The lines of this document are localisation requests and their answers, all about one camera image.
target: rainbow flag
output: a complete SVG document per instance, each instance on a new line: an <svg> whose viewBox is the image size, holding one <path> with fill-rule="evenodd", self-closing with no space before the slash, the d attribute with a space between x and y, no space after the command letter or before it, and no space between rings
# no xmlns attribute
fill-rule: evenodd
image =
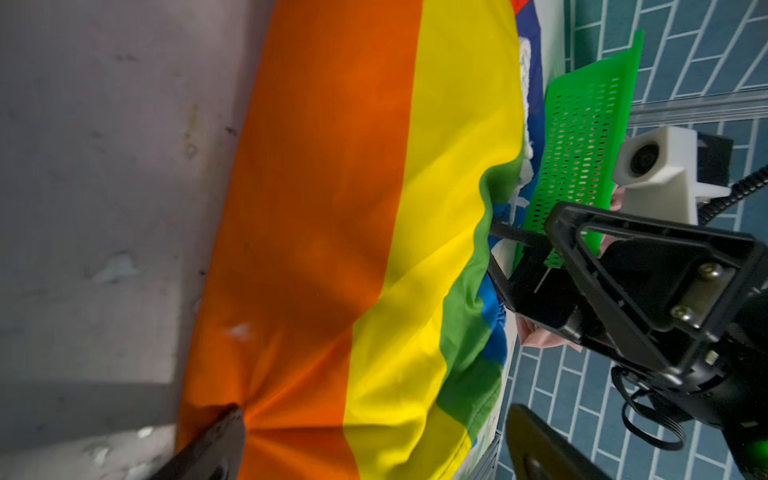
<svg viewBox="0 0 768 480"><path fill-rule="evenodd" d="M277 1L180 448L235 402L240 478L452 477L502 384L485 270L521 164L518 62L509 0Z"/></svg>

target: green perforated panel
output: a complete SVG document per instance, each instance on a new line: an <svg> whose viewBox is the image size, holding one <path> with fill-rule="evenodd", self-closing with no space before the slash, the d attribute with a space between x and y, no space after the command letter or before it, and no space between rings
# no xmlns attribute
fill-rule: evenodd
<svg viewBox="0 0 768 480"><path fill-rule="evenodd" d="M624 141L634 96L643 32L632 48L556 78L545 99L546 146L538 183L523 228L544 232L544 222L558 201L608 209L611 177ZM590 232L587 245L595 254L601 235ZM548 266L559 267L553 253Z"/></svg>

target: green light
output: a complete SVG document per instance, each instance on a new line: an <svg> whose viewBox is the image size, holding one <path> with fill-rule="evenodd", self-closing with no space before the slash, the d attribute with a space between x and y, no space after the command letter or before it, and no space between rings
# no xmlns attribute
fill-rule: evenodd
<svg viewBox="0 0 768 480"><path fill-rule="evenodd" d="M745 445L744 453L750 457L750 461L768 462L768 440Z"/></svg>

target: black cable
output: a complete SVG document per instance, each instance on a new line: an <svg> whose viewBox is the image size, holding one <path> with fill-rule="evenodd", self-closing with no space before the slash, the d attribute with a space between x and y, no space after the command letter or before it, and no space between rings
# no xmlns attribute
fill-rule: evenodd
<svg viewBox="0 0 768 480"><path fill-rule="evenodd" d="M627 430L637 435L640 439L658 449L669 450L671 452L682 450L685 446L685 430L683 430L683 427L681 427L680 424L675 422L673 419L670 419L669 417L657 412L651 407L635 402L636 399L648 395L650 391L639 389L630 396L630 394L627 392L627 388L624 386L624 377L627 376L628 373L628 370L620 366L615 366L613 369L611 369L611 379L614 382L614 386L616 387L616 390L618 390L618 392L621 394L621 396L624 397L624 401L626 402L624 407L621 409L621 420L624 422L624 426L627 427ZM629 417L627 417L627 407L632 407L632 409L639 416L663 426L672 432L676 437L678 437L679 440L677 442L665 442L664 440L657 439L656 437L643 432L639 427L635 426L632 422L629 421Z"/></svg>
<svg viewBox="0 0 768 480"><path fill-rule="evenodd" d="M713 198L699 207L699 225L706 225L718 214L768 184L768 165L736 182L727 197Z"/></svg>

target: blue tiled floor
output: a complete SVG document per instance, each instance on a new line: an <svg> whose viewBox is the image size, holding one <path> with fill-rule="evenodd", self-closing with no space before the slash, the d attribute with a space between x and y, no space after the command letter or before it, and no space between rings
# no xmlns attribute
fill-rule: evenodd
<svg viewBox="0 0 768 480"><path fill-rule="evenodd" d="M708 133L723 133L736 141L732 157L731 181L768 164L768 118L695 124L693 128ZM642 134L647 129L631 130ZM711 226L751 233L768 241L768 227L760 212L768 209L768 191L748 197ZM578 353L568 347L520 351L515 346L512 358L510 392L505 393L505 410L511 397L525 404L569 438L580 452L612 478L637 480L701 479L739 480L743 477L733 465L723 436L715 429L688 422L684 425L689 439L682 452L656 451L629 434L621 422L621 396L609 379L611 361L593 352ZM656 432L657 427L635 419L641 427ZM511 467L507 446L502 446L500 462ZM499 468L497 478L511 478Z"/></svg>

